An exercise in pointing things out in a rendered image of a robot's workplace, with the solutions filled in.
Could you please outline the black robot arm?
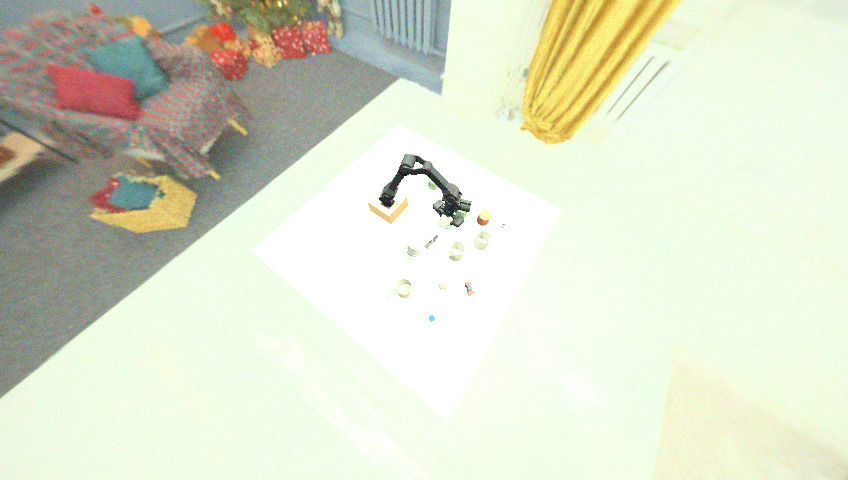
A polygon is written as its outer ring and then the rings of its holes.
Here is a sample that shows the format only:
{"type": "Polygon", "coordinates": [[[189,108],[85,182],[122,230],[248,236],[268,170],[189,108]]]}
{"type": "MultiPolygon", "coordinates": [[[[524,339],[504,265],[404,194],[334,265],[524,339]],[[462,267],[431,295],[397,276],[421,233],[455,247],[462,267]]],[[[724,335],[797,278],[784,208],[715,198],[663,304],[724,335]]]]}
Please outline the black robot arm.
{"type": "Polygon", "coordinates": [[[391,182],[388,182],[386,186],[383,187],[379,201],[381,201],[380,205],[390,209],[394,204],[394,197],[397,194],[399,189],[398,185],[403,180],[405,176],[408,175],[426,175],[441,191],[442,191],[442,199],[444,201],[445,208],[447,210],[453,210],[455,208],[455,213],[457,210],[470,212],[471,200],[465,200],[462,198],[462,193],[454,183],[449,183],[441,173],[432,165],[432,162],[428,160],[424,160],[419,155],[406,153],[401,161],[399,169],[395,174],[394,178],[391,182]],[[414,168],[415,162],[419,162],[422,167],[414,168]]]}

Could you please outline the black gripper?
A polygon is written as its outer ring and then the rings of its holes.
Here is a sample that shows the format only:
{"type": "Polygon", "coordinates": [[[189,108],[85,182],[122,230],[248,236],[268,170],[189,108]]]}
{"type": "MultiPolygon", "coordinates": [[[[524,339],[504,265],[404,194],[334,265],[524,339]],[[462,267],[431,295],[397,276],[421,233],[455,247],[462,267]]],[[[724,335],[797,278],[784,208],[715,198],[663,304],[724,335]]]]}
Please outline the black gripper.
{"type": "Polygon", "coordinates": [[[446,217],[448,217],[448,218],[449,218],[449,217],[453,218],[453,221],[451,221],[451,222],[450,222],[450,225],[453,225],[453,226],[455,226],[456,228],[458,228],[458,227],[459,227],[459,226],[460,226],[460,225],[461,225],[461,224],[465,221],[465,219],[464,219],[462,216],[460,216],[460,215],[459,215],[459,216],[456,216],[456,215],[454,214],[456,206],[455,206],[455,208],[454,208],[453,210],[447,210],[447,209],[445,208],[444,204],[445,204],[445,203],[444,203],[443,201],[441,201],[441,200],[437,200],[437,201],[436,201],[436,202],[432,205],[432,208],[433,208],[433,209],[434,209],[434,210],[438,213],[438,215],[439,215],[440,217],[442,216],[442,214],[444,214],[444,215],[445,215],[446,217]]]}

